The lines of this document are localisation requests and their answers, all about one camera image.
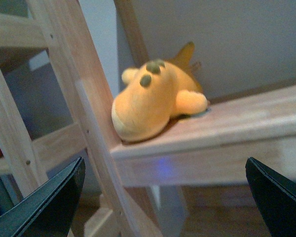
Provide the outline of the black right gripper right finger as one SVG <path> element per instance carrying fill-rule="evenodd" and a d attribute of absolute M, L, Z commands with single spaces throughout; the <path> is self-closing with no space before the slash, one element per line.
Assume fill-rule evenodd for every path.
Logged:
<path fill-rule="evenodd" d="M 246 177 L 252 196 L 273 237 L 296 237 L 296 183 L 255 158 L 248 158 Z"/>

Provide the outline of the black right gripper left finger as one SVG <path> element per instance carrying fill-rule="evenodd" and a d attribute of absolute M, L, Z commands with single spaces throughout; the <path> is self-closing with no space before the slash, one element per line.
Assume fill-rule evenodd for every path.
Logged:
<path fill-rule="evenodd" d="M 78 158 L 0 216 L 0 237 L 66 237 L 85 178 Z"/>

